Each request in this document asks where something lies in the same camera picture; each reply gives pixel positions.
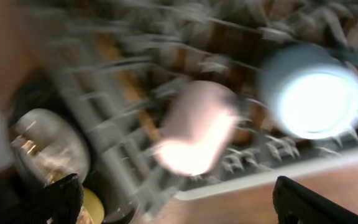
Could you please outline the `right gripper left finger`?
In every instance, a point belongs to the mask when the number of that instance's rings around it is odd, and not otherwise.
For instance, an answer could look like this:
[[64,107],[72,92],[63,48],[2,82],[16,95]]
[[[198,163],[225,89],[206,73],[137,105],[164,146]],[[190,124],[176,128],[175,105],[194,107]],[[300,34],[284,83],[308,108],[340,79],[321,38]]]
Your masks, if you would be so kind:
[[78,174],[70,174],[33,197],[0,212],[0,224],[75,224],[84,201]]

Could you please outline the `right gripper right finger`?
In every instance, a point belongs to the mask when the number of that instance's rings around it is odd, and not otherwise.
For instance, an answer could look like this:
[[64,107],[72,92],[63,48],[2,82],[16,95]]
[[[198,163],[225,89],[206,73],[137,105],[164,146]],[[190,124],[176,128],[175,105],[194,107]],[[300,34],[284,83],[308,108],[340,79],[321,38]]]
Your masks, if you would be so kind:
[[280,176],[273,190],[279,224],[353,224],[358,215],[294,180]]

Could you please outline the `blue plastic cup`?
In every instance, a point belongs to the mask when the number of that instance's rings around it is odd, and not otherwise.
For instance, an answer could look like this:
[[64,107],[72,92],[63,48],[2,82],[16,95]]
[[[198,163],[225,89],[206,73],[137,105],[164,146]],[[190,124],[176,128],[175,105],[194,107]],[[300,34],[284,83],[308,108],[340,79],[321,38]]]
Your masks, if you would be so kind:
[[298,138],[327,139],[358,127],[358,74],[317,45],[267,56],[257,95],[276,127]]

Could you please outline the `pink plastic cup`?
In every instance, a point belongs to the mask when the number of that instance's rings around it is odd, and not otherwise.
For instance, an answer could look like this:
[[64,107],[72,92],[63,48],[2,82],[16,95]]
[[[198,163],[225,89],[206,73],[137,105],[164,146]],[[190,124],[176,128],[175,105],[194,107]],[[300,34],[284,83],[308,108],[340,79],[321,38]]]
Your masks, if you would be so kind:
[[190,82],[164,116],[152,154],[174,174],[207,173],[231,141],[239,120],[232,90],[216,82]]

